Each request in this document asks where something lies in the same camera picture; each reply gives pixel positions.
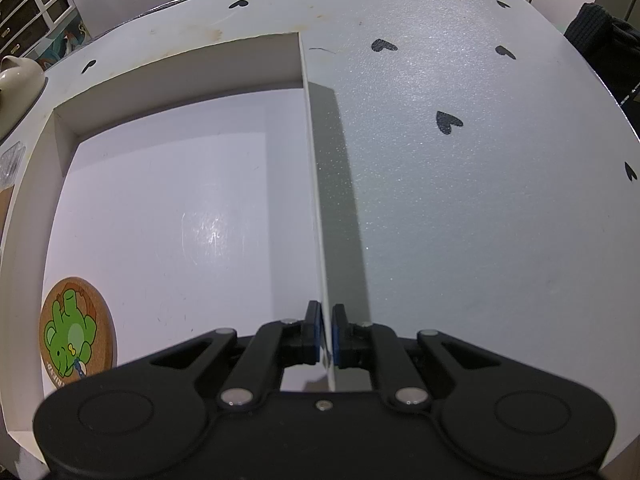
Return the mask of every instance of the silver rivet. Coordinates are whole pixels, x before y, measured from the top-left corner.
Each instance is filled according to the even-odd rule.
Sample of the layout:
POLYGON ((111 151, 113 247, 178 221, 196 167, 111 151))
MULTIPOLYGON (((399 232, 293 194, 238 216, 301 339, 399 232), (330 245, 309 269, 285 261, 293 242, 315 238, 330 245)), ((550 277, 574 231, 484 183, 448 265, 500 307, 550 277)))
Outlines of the silver rivet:
POLYGON ((318 400, 318 402, 316 402, 316 408, 321 412, 327 412, 333 406, 334 404, 330 400, 323 399, 323 400, 318 400))
POLYGON ((400 388, 396 391, 396 399, 408 406, 421 404, 429 398, 429 394, 421 388, 400 388))
POLYGON ((244 388, 230 388, 220 395, 222 402, 229 406, 244 406, 251 402, 253 398, 254 394, 244 388))

